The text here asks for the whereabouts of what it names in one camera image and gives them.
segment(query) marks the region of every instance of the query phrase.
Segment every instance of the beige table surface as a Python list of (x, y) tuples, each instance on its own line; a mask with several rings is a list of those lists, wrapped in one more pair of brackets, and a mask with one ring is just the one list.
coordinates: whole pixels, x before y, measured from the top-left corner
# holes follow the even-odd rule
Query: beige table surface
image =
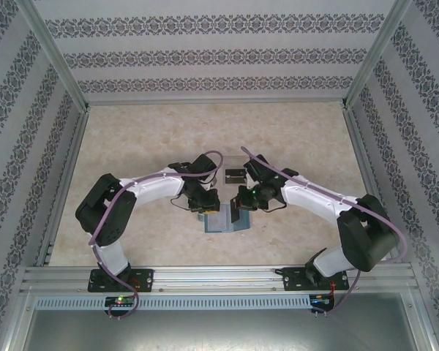
[[(337, 192), (365, 194), (337, 102), (93, 107), (50, 265), (96, 264), (75, 209), (102, 174), (144, 176), (212, 149), (242, 156), (240, 146)], [(121, 240), (132, 265), (299, 264), (339, 243), (335, 227), (296, 206), (253, 212), (251, 223), (205, 233), (196, 214), (165, 198), (135, 210)]]

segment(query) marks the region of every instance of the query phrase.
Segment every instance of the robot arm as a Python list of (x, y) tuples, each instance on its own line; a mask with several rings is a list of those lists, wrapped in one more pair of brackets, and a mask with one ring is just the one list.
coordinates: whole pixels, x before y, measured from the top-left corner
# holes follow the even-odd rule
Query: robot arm
[[(262, 155), (258, 158), (266, 162)], [(247, 185), (239, 187), (233, 203), (249, 211), (269, 209), (269, 201), (301, 206), (337, 226), (341, 246), (324, 249), (306, 264), (306, 275), (314, 284), (347, 269), (370, 271), (398, 244), (398, 236), (377, 219), (338, 199), (346, 199), (388, 218), (376, 197), (344, 196), (308, 181), (296, 171), (282, 170), (291, 181), (251, 159), (244, 165)]]
[(130, 183), (135, 185), (126, 189), (114, 204), (112, 211), (96, 238), (97, 254), (101, 263), (122, 280), (130, 274), (130, 264), (124, 255), (120, 237), (125, 231), (133, 209), (161, 197), (185, 195), (189, 200), (191, 212), (212, 213), (220, 209), (217, 190), (210, 189), (214, 174), (198, 178), (178, 177), (176, 173), (205, 173), (216, 165), (205, 154), (201, 154), (192, 164), (175, 163), (158, 172), (163, 177), (137, 181), (136, 178), (117, 179), (111, 174), (103, 175), (78, 206), (76, 218), (81, 227), (93, 235), (108, 205), (115, 194)]

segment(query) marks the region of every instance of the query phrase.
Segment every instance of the black mounting bracket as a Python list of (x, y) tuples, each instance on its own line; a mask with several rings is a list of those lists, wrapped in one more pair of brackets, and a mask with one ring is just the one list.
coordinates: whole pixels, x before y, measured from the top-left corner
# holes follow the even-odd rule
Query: black mounting bracket
[(305, 267), (286, 267), (275, 269), (275, 273), (282, 276), (285, 291), (316, 291), (331, 290), (331, 283), (335, 284), (335, 290), (348, 290), (348, 276), (346, 271), (339, 272), (333, 276), (322, 280), (318, 284), (313, 284), (306, 276)]
[[(153, 287), (154, 271), (152, 269), (132, 268), (124, 281), (139, 293), (150, 293)], [(115, 282), (102, 269), (93, 269), (89, 275), (88, 291), (90, 293), (130, 293), (131, 290)]]

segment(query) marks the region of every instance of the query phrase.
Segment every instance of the patterned wallpaper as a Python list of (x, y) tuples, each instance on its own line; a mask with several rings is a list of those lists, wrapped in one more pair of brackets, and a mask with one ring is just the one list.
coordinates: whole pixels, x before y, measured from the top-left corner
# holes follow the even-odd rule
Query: patterned wallpaper
[(394, 0), (39, 0), (90, 102), (343, 98)]
[(439, 341), (439, 1), (411, 4), (353, 112)]
[(0, 330), (40, 249), (79, 118), (15, 2), (0, 0)]

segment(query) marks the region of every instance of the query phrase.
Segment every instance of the metal extrusion bar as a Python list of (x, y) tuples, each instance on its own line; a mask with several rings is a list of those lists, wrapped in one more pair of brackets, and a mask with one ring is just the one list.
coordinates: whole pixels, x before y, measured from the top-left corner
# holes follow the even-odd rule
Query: metal extrusion bar
[[(274, 270), (283, 266), (150, 267), (154, 269), (152, 292), (142, 295), (262, 295), (316, 294), (327, 291), (286, 292)], [(94, 295), (87, 291), (92, 267), (27, 268), (21, 295)], [(353, 283), (355, 271), (348, 271)], [(355, 293), (406, 293), (418, 283), (409, 263), (377, 265), (363, 273)]]

